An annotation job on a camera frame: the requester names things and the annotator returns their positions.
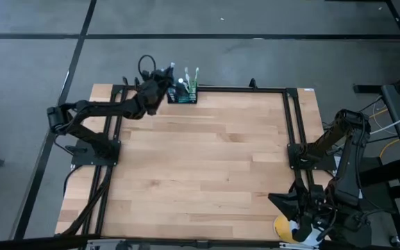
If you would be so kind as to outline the black crossbeam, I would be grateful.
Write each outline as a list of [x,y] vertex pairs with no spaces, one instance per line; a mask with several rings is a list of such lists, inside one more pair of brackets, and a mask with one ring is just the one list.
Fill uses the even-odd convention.
[[102,243],[150,244],[162,246],[194,247],[196,249],[209,249],[212,247],[260,247],[260,248],[287,248],[298,250],[324,250],[335,243],[324,241],[317,246],[306,246],[299,243],[283,241],[254,241],[254,240],[180,240],[180,239],[151,239],[151,238],[102,238],[100,235],[60,235],[21,240],[0,241],[0,250],[69,250],[88,245]]

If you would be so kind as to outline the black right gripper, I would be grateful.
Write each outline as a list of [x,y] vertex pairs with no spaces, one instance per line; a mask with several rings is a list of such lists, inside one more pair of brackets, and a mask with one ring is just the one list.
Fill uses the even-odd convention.
[[292,232],[297,242],[304,242],[315,227],[321,233],[329,233],[335,224],[337,208],[326,200],[322,185],[311,185],[300,198],[296,192],[287,194],[269,193],[268,199],[287,219],[298,219],[298,229]]

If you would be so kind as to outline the yellow wipes canister white lid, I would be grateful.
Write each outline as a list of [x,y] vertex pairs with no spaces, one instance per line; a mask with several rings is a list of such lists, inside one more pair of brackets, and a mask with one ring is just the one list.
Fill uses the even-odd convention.
[[322,242],[322,240],[317,241],[317,236],[321,233],[321,231],[316,228],[312,228],[310,235],[308,235],[304,241],[300,242],[294,240],[292,237],[292,233],[293,230],[299,229],[299,225],[293,220],[288,220],[284,215],[279,215],[274,220],[273,229],[275,233],[280,237],[280,239],[284,242],[292,244],[302,244],[309,247],[316,247]]

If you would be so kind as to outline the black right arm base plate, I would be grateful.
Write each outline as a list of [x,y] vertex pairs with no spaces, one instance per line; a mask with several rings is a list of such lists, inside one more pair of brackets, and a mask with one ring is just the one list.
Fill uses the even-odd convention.
[[336,170],[334,156],[324,153],[322,158],[304,159],[300,144],[288,144],[287,154],[291,168],[300,170]]

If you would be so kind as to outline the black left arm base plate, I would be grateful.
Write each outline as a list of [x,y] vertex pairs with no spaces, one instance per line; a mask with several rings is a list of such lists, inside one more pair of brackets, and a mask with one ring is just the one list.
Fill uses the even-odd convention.
[[119,159],[119,151],[121,142],[118,140],[111,140],[113,152],[107,157],[97,156],[92,145],[88,142],[78,140],[76,149],[72,157],[73,165],[116,165]]

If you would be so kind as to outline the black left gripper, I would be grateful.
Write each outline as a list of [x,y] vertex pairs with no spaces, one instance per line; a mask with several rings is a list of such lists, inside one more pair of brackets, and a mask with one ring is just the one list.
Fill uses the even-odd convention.
[[167,69],[157,69],[155,80],[145,81],[137,87],[140,114],[155,115],[167,91],[174,84],[174,77]]

